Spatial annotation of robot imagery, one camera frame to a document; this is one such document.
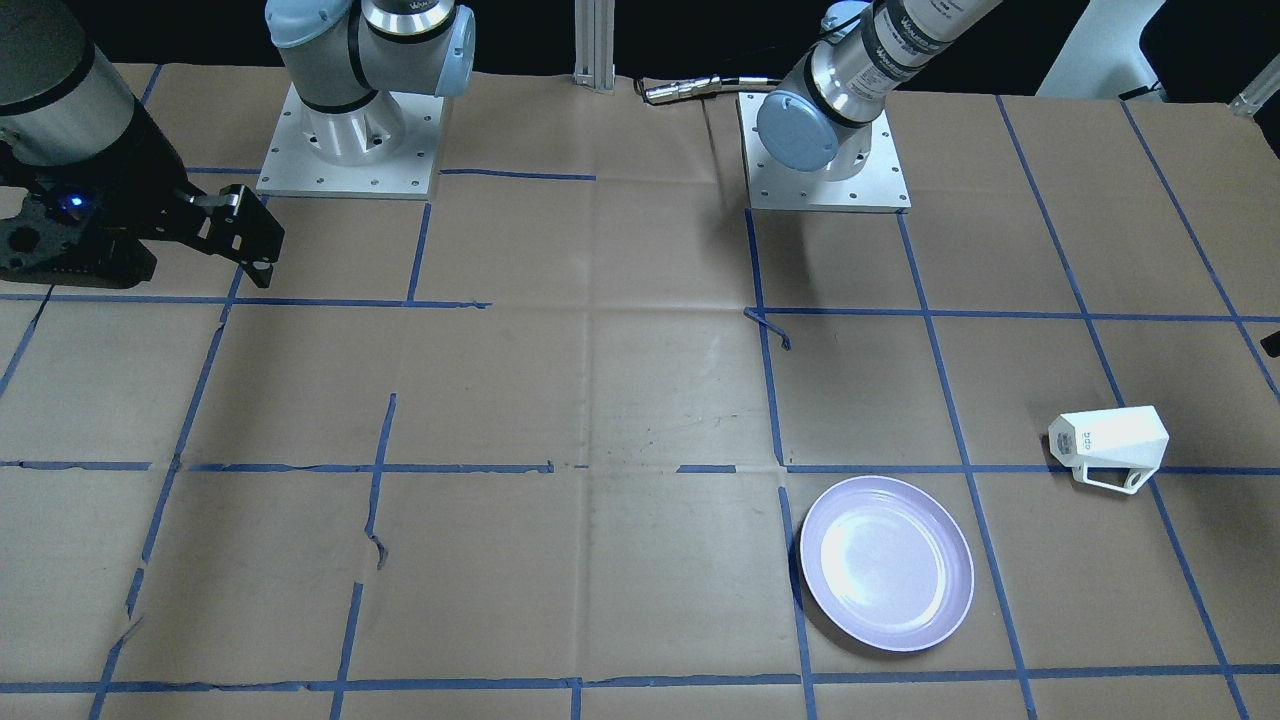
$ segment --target purple plate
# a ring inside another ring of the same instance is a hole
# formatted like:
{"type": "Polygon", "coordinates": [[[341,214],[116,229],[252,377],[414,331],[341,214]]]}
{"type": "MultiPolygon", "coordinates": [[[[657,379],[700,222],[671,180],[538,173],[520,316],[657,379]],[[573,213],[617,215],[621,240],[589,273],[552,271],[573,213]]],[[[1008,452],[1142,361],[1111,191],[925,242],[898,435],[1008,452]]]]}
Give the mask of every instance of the purple plate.
{"type": "Polygon", "coordinates": [[[924,650],[973,603],[973,555],[960,527],[915,486],[867,475],[822,493],[800,529],[800,566],[840,629],[882,650],[924,650]]]}

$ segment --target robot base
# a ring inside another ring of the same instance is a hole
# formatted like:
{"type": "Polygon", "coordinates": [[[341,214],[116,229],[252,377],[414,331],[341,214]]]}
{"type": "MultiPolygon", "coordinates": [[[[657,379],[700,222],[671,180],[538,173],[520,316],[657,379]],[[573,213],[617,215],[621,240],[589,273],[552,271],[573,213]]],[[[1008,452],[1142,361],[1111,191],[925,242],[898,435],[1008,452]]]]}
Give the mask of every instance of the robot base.
{"type": "Polygon", "coordinates": [[[397,154],[371,165],[334,165],[320,158],[302,128],[302,100],[289,86],[257,191],[285,197],[430,200],[444,127],[444,100],[393,92],[404,114],[406,137],[397,154]]]}
{"type": "Polygon", "coordinates": [[[872,123],[873,145],[863,169],[849,179],[828,181],[818,174],[792,170],[769,155],[755,132],[755,115],[762,102],[762,92],[737,96],[751,208],[836,213],[899,213],[911,208],[886,113],[872,123]]]}

